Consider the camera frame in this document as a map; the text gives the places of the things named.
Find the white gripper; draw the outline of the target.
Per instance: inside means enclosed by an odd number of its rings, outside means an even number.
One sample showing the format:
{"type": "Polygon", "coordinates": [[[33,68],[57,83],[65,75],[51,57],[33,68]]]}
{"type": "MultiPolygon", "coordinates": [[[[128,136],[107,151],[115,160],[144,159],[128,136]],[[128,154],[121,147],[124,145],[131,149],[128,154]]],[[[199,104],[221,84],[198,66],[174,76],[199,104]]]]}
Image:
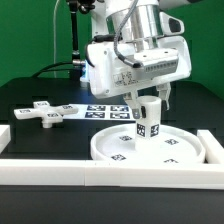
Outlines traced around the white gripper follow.
{"type": "MultiPolygon", "coordinates": [[[[130,66],[124,64],[114,53],[112,42],[90,44],[89,60],[86,72],[90,80],[91,92],[96,98],[108,98],[123,95],[126,104],[131,108],[134,119],[139,119],[140,106],[137,101],[137,90],[156,86],[158,97],[170,109],[169,97],[171,85],[168,82],[187,78],[191,73],[191,61],[187,43],[181,36],[165,37],[158,40],[156,48],[173,48],[178,51],[179,62],[175,73],[154,77],[148,80],[137,80],[130,66]]],[[[136,61],[136,53],[132,44],[119,44],[118,50],[131,61],[136,61]]]]}

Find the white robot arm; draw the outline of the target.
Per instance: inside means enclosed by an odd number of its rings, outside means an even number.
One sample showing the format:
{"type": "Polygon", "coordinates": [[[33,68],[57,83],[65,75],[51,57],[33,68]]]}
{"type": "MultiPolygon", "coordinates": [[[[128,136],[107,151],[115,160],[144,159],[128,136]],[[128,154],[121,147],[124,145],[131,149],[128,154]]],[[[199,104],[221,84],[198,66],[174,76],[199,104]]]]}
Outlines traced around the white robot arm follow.
{"type": "Polygon", "coordinates": [[[95,36],[86,47],[86,74],[97,98],[124,97],[143,116],[138,91],[156,87],[167,101],[170,83],[190,75],[184,23],[167,11],[200,0],[97,0],[95,36]]]}

